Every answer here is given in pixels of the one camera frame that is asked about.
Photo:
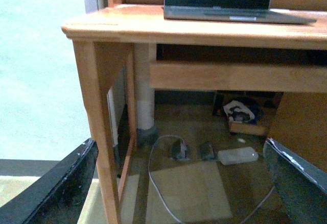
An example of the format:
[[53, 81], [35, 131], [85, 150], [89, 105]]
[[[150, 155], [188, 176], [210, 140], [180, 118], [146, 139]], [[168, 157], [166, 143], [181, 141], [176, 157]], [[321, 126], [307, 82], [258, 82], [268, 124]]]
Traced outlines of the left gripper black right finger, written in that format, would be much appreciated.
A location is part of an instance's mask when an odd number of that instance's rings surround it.
[[326, 173], [269, 138], [263, 155], [291, 223], [326, 223]]

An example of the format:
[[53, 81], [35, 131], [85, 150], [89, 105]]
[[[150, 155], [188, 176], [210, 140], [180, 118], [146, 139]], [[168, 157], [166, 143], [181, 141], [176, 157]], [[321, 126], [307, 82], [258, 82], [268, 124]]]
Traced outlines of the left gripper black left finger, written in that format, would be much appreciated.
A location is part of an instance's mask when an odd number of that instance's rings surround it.
[[89, 138], [1, 207], [1, 223], [77, 223], [95, 172], [98, 147]]

